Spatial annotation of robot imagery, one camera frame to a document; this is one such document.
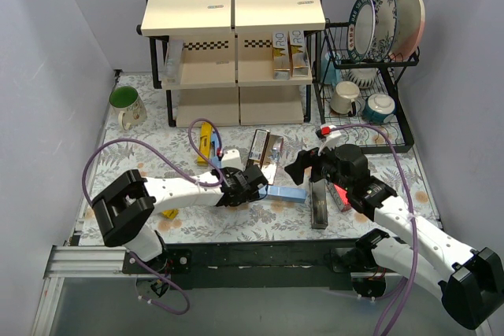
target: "floral tablecloth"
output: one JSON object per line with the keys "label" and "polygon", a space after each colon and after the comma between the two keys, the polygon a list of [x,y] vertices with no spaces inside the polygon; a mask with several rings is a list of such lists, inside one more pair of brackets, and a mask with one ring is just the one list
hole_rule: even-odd
{"label": "floral tablecloth", "polygon": [[[133,86],[138,90],[145,103],[148,118],[143,124],[130,131],[122,131],[116,117],[111,113],[106,124],[105,142],[120,137],[137,138],[159,149],[191,175],[208,171],[208,168],[197,166],[196,153],[189,146],[187,139],[187,129],[168,126],[165,92],[153,89],[151,76],[122,75],[118,86],[124,85]],[[320,124],[320,119],[317,116],[314,96],[312,98],[311,124],[220,127],[224,147],[239,150],[242,161],[245,163],[256,128],[267,128],[275,135],[282,135],[283,152],[280,167],[276,173],[275,185],[294,186],[281,167],[292,162],[299,150],[319,146],[315,129],[316,125]],[[195,141],[199,139],[198,133],[199,129],[196,129],[193,135]],[[373,155],[368,158],[372,174],[391,185],[405,198],[398,169],[392,156]],[[438,214],[428,196],[415,153],[410,150],[409,153],[401,154],[400,160],[413,195],[415,210],[438,225]],[[136,144],[121,143],[109,147],[101,154],[94,175],[91,197],[98,194],[124,171],[132,168],[139,169],[144,176],[176,177],[176,173],[149,150]],[[307,190],[308,175],[309,172],[306,172],[305,182],[302,184],[302,187]],[[310,198],[307,198],[304,204],[258,201],[240,205],[237,208],[193,206],[180,209],[174,220],[169,220],[163,215],[155,215],[149,218],[147,223],[158,230],[166,242],[172,243],[358,238],[376,227],[374,222],[354,210],[341,213],[329,194],[327,200],[329,226],[326,230],[311,229]],[[102,245],[102,236],[91,208],[87,208],[84,212],[82,221],[80,246]]]}

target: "green mug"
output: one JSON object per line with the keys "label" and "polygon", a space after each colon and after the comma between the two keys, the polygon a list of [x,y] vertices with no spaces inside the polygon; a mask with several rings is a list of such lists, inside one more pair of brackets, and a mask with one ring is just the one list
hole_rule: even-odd
{"label": "green mug", "polygon": [[117,114],[117,122],[123,130],[141,124],[147,118],[145,105],[133,87],[116,88],[110,94],[109,103]]}

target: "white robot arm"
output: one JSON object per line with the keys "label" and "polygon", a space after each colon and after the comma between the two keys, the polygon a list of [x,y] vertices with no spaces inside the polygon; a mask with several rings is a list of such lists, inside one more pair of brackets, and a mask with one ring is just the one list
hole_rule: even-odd
{"label": "white robot arm", "polygon": [[346,189],[352,207],[386,227],[403,240],[375,229],[359,238],[356,248],[342,257],[347,265],[381,266],[409,277],[412,267],[415,217],[419,245],[415,282],[441,299],[446,311],[462,326],[476,329],[504,304],[504,270],[499,256],[489,248],[478,251],[461,243],[417,214],[386,183],[371,175],[368,160],[356,145],[336,146],[339,131],[323,126],[317,131],[320,148],[300,151],[285,167],[296,184],[311,167],[311,180],[326,179]]}
{"label": "white robot arm", "polygon": [[224,182],[217,172],[193,176],[196,184],[182,178],[143,178],[138,170],[126,171],[92,201],[92,208],[108,247],[125,246],[140,260],[151,261],[163,251],[164,242],[146,225],[153,214],[192,205],[238,206],[256,201],[259,190],[268,185],[261,169],[251,166],[241,171],[239,152],[227,151],[221,161]]}

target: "pink plate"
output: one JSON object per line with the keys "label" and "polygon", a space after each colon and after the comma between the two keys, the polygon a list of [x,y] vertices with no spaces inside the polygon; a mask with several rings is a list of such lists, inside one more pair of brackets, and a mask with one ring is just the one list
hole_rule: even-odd
{"label": "pink plate", "polygon": [[395,61],[407,61],[417,49],[424,34],[424,1],[397,0],[397,18],[398,30],[389,55]]}

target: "wooden shelf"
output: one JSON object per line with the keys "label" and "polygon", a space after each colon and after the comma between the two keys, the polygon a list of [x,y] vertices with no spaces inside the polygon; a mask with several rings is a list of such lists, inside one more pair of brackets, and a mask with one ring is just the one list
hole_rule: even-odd
{"label": "wooden shelf", "polygon": [[312,83],[309,76],[273,79],[271,33],[238,35],[238,85],[240,87],[301,86]]}
{"label": "wooden shelf", "polygon": [[303,123],[298,87],[244,87],[239,98],[242,125]]}
{"label": "wooden shelf", "polygon": [[237,33],[324,28],[321,0],[235,0]]}
{"label": "wooden shelf", "polygon": [[217,126],[239,125],[238,88],[182,90],[176,118],[177,127],[188,127],[199,117]]}
{"label": "wooden shelf", "polygon": [[229,33],[231,8],[231,0],[148,0],[142,35]]}
{"label": "wooden shelf", "polygon": [[166,90],[236,87],[235,35],[183,35],[182,79],[180,85],[161,80]]}

